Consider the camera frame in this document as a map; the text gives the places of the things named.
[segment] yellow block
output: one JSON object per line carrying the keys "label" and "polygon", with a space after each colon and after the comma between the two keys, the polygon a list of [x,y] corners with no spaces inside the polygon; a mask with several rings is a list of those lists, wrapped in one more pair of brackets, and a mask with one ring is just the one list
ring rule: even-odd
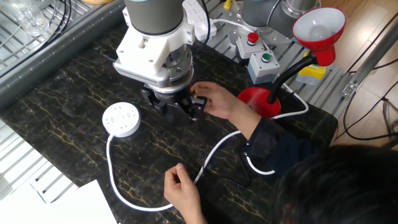
{"label": "yellow block", "polygon": [[317,80],[321,80],[326,73],[326,67],[321,67],[317,65],[310,65],[303,68],[298,74],[302,76],[312,76]]}
{"label": "yellow block", "polygon": [[106,4],[113,0],[82,0],[82,1],[88,4]]}
{"label": "yellow block", "polygon": [[230,9],[231,8],[231,1],[232,0],[226,0],[226,2],[224,2],[224,9]]}

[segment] white paper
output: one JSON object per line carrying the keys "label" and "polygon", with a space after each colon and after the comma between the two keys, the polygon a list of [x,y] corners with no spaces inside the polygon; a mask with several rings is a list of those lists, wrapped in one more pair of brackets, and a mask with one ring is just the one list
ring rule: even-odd
{"label": "white paper", "polygon": [[46,204],[29,183],[0,201],[0,214],[0,223],[58,223],[51,205]]}
{"label": "white paper", "polygon": [[51,204],[63,224],[117,224],[97,180]]}
{"label": "white paper", "polygon": [[97,180],[46,204],[28,183],[0,201],[1,224],[117,224]]}

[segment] dark sleeve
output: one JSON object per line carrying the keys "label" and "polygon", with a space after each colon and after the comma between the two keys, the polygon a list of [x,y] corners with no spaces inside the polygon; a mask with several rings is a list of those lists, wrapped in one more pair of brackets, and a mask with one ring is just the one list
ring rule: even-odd
{"label": "dark sleeve", "polygon": [[280,175],[317,152],[308,140],[296,138],[266,118],[261,119],[248,142],[248,156],[265,159],[266,165]]}

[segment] black marble table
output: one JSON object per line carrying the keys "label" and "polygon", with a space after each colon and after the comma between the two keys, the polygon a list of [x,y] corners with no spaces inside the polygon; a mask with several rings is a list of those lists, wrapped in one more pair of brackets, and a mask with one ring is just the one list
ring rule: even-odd
{"label": "black marble table", "polygon": [[[0,118],[78,186],[98,179],[117,221],[125,223],[183,223],[176,209],[147,213],[120,202],[109,184],[105,154],[108,134],[101,124],[104,110],[126,101],[139,108],[142,123],[131,137],[115,139],[111,146],[119,191],[132,203],[158,207],[163,198],[164,172],[182,162],[196,176],[206,155],[225,135],[235,130],[227,121],[207,116],[200,130],[173,126],[149,106],[140,93],[142,83],[122,78],[105,55],[114,57],[126,32],[124,24],[95,41],[57,69],[10,107]],[[195,81],[212,81],[235,95],[252,86],[245,68],[206,47],[194,58]],[[302,110],[292,95],[279,95],[283,113]],[[337,120],[310,108],[307,114],[279,121],[289,131],[327,148]],[[209,223],[270,223],[273,186],[278,176],[260,177],[249,171],[251,184],[239,187],[222,177],[246,181],[238,151],[245,140],[238,136],[215,154],[197,186]]]}

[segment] black hair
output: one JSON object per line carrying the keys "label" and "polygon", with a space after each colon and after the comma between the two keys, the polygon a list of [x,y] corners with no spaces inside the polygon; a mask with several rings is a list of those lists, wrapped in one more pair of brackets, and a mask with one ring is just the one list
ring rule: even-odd
{"label": "black hair", "polygon": [[277,223],[398,223],[398,152],[334,146],[297,164],[276,191]]}

